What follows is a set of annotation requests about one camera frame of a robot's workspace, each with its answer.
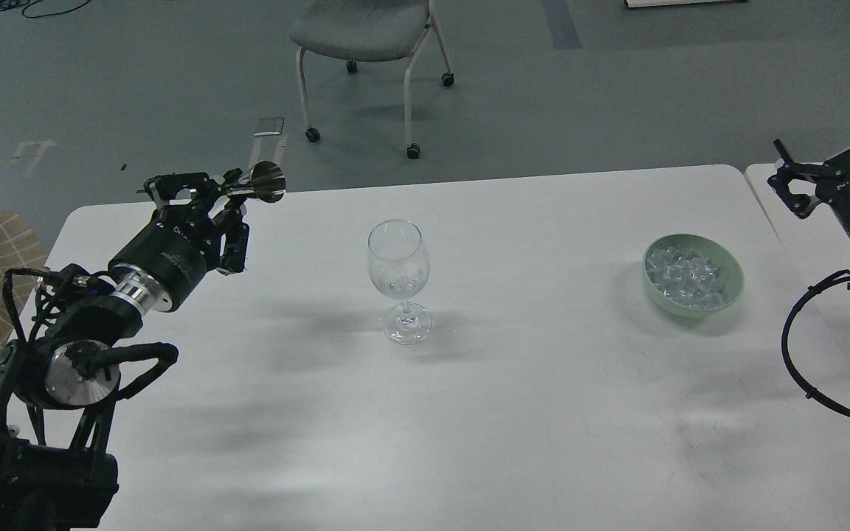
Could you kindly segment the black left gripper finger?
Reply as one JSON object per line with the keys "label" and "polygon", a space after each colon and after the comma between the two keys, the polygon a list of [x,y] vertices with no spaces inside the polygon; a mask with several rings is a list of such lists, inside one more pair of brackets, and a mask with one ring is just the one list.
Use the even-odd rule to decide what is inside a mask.
{"label": "black left gripper finger", "polygon": [[230,195],[241,185],[243,171],[235,168],[223,175],[219,197],[212,206],[212,222],[215,224],[212,236],[212,270],[223,275],[239,274],[245,270],[247,246],[249,246],[249,225],[243,221],[245,198],[240,194]]}
{"label": "black left gripper finger", "polygon": [[[187,203],[172,204],[180,192],[188,191]],[[207,173],[159,175],[144,182],[144,192],[156,205],[154,218],[158,222],[196,222],[207,219],[210,210],[221,196],[221,185]]]}

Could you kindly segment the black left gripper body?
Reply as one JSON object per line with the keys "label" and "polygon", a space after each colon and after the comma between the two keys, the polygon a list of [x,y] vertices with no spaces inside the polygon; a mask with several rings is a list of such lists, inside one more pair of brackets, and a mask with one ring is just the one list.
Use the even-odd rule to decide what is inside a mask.
{"label": "black left gripper body", "polygon": [[220,233],[212,219],[192,207],[156,208],[151,221],[108,263],[112,278],[131,271],[151,276],[161,286],[154,310],[171,313],[215,269]]}

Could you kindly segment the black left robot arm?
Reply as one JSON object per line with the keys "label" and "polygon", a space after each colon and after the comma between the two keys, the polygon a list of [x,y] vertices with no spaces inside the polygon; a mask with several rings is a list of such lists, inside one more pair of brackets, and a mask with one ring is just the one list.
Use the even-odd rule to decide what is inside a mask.
{"label": "black left robot arm", "polygon": [[178,347],[122,346],[151,310],[171,313],[213,270],[245,268],[245,202],[274,203],[286,178],[250,170],[149,178],[148,224],[107,268],[13,268],[2,299],[16,337],[0,356],[0,530],[97,528],[118,491],[108,452],[119,401],[178,361]]}

